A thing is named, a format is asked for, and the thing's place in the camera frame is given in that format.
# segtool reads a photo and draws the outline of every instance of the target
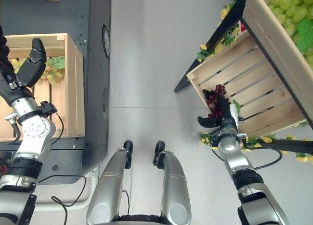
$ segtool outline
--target robotic hand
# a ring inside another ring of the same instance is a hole
[[[41,77],[45,69],[45,48],[34,38],[32,50],[19,72],[15,74],[8,61],[9,49],[5,46],[0,26],[0,95],[14,110],[6,117],[13,128],[22,125],[23,141],[17,150],[6,175],[0,178],[0,224],[27,225],[35,208],[34,192],[43,165],[43,157],[50,148],[55,125],[47,117],[57,110],[44,101],[37,105],[27,89]]]
[[[213,145],[219,147],[226,169],[238,190],[242,203],[238,215],[242,225],[289,225],[262,177],[240,150],[239,139],[245,138],[246,134],[237,133],[239,121],[235,105],[229,105],[221,95],[219,101],[224,114],[222,120],[198,117],[198,122],[206,128],[220,127],[220,134],[213,140]]]

